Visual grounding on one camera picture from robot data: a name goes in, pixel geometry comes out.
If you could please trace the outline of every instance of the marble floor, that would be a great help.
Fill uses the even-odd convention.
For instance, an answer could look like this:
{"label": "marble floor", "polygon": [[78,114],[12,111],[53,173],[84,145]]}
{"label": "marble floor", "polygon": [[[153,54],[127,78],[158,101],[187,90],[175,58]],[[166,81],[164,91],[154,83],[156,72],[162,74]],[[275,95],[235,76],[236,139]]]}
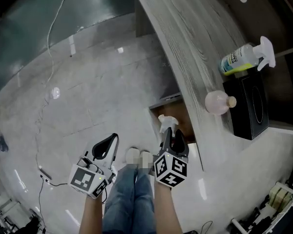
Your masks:
{"label": "marble floor", "polygon": [[[158,143],[146,108],[176,86],[157,37],[135,38],[133,14],[96,24],[73,39],[72,57],[69,39],[52,47],[54,74],[47,84],[51,66],[43,53],[0,91],[0,131],[10,148],[0,152],[0,193],[37,214],[42,186],[37,151],[38,165],[54,184],[67,182],[88,141],[111,133],[120,137],[116,169],[130,146],[155,153]],[[50,99],[54,87],[60,89],[58,99]],[[287,179],[292,167],[293,136],[271,130],[208,173],[192,146],[188,179],[172,190],[183,231],[200,232],[212,220],[209,234],[223,233],[232,218],[247,215],[275,182]],[[68,186],[44,185],[41,210],[47,231],[77,233],[84,200]]]}

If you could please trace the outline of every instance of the black tissue box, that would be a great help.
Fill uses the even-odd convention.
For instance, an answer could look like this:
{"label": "black tissue box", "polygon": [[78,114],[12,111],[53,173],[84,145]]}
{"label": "black tissue box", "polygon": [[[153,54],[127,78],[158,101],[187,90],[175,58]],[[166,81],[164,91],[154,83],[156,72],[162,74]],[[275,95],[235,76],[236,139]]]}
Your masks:
{"label": "black tissue box", "polygon": [[264,84],[260,72],[223,83],[237,104],[230,108],[235,136],[252,140],[269,127]]}

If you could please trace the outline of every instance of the small white bottle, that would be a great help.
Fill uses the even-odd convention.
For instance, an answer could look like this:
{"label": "small white bottle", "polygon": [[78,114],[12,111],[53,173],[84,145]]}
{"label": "small white bottle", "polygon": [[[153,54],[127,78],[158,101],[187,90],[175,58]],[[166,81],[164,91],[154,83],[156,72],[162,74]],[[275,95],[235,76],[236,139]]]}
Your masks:
{"label": "small white bottle", "polygon": [[213,115],[223,115],[229,108],[236,106],[236,98],[221,90],[209,92],[205,97],[205,107]]}
{"label": "small white bottle", "polygon": [[275,67],[273,46],[266,37],[261,37],[260,45],[253,47],[248,43],[225,56],[220,62],[220,71],[229,76],[255,66],[260,71],[266,64]]}

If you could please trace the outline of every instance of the equipment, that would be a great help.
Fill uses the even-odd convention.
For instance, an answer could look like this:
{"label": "equipment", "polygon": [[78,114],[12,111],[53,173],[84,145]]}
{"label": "equipment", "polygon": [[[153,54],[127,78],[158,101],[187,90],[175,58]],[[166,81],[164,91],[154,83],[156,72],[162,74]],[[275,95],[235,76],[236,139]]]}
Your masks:
{"label": "equipment", "polygon": [[96,199],[115,176],[111,166],[118,143],[117,134],[97,144],[89,142],[77,165],[73,165],[68,184],[76,191]]}
{"label": "equipment", "polygon": [[189,147],[183,133],[178,129],[175,138],[172,134],[171,127],[168,127],[158,158],[154,162],[155,179],[171,188],[187,178],[189,155]]}

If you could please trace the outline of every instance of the white spray bottle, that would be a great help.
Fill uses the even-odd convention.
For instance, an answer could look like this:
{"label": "white spray bottle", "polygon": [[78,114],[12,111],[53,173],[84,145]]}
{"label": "white spray bottle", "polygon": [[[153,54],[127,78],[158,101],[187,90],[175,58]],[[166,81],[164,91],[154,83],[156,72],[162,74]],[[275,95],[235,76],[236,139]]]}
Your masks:
{"label": "white spray bottle", "polygon": [[266,64],[275,67],[273,46],[266,37],[261,37],[260,45],[253,47],[248,43],[225,56],[220,62],[220,71],[229,76],[255,66],[258,66],[257,70],[260,71]]}

